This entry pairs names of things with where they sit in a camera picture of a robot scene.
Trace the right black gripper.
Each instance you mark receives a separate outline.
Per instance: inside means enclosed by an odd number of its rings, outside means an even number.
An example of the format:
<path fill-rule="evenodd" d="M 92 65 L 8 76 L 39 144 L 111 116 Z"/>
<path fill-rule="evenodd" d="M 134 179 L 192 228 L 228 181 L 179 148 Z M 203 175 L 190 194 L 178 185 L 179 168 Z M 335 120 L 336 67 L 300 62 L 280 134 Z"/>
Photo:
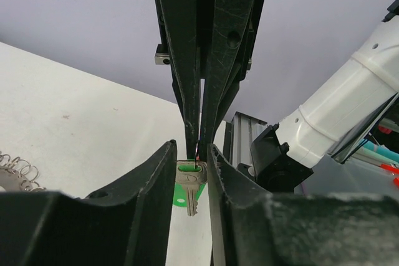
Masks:
<path fill-rule="evenodd" d="M 155 4 L 161 37 L 155 63 L 172 66 L 187 157 L 196 154 L 200 76 L 205 78 L 199 156 L 206 157 L 238 92 L 234 81 L 244 80 L 251 69 L 264 0 L 155 0 Z"/>

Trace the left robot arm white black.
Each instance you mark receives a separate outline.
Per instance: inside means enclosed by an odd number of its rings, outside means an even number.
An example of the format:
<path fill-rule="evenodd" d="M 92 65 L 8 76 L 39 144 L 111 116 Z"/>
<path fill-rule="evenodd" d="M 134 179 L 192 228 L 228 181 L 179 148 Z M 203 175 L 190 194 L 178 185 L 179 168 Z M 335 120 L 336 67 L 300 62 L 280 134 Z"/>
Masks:
<path fill-rule="evenodd" d="M 255 177 L 232 167 L 204 130 L 182 172 L 176 144 L 77 203 L 95 265 L 163 265 L 172 184 L 190 208 L 207 181 L 216 265 L 396 265 L 398 202 L 375 194 L 298 196 L 294 188 L 357 123 L 398 95 L 398 16 L 381 24 L 305 103 L 251 146 Z"/>

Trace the green tag key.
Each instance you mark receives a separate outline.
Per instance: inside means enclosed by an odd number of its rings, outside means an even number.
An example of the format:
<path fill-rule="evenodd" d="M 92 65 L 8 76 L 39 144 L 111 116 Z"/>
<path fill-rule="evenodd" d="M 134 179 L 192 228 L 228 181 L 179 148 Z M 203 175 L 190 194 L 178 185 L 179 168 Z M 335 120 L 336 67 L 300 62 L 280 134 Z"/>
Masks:
<path fill-rule="evenodd" d="M 176 162 L 175 190 L 173 204 L 185 207 L 188 216 L 197 214 L 198 199 L 207 183 L 207 164 L 198 160 Z"/>

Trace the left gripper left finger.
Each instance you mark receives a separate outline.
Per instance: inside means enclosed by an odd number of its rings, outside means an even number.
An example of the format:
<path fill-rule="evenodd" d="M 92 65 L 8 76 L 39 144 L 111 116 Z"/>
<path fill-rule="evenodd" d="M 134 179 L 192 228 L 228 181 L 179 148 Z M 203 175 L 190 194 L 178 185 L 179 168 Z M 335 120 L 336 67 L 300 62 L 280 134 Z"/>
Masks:
<path fill-rule="evenodd" d="M 164 143 L 144 163 L 90 193 L 88 265 L 164 265 L 176 174 L 177 145 Z"/>

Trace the round metal keyring disc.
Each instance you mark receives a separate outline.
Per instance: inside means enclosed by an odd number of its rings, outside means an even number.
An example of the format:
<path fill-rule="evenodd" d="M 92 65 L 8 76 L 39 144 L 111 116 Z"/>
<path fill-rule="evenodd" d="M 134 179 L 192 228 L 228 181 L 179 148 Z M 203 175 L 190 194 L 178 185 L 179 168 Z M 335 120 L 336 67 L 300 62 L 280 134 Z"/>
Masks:
<path fill-rule="evenodd" d="M 1 192 L 41 192 L 47 188 L 37 181 L 37 166 L 19 156 L 1 152 Z"/>

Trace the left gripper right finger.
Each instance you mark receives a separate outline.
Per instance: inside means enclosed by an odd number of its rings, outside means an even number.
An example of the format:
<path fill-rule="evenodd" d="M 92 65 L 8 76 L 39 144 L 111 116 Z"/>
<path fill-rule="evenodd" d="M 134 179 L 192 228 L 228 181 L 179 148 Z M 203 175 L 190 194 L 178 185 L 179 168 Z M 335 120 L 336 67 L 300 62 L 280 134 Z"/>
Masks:
<path fill-rule="evenodd" d="M 270 265 L 271 245 L 262 187 L 208 145 L 208 192 L 215 265 Z"/>

